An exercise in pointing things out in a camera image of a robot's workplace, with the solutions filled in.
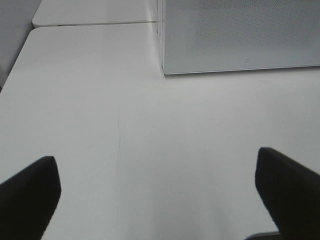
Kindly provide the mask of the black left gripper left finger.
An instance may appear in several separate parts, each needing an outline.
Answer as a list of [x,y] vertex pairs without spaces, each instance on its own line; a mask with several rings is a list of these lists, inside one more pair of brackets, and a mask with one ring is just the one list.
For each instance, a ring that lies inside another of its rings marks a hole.
[[44,156],[0,185],[0,238],[40,240],[61,197],[56,160]]

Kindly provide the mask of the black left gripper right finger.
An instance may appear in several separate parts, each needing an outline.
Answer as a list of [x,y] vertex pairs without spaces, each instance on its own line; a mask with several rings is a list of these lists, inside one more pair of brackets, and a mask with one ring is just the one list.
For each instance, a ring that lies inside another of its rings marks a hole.
[[284,240],[320,238],[318,173],[271,147],[262,147],[255,187]]

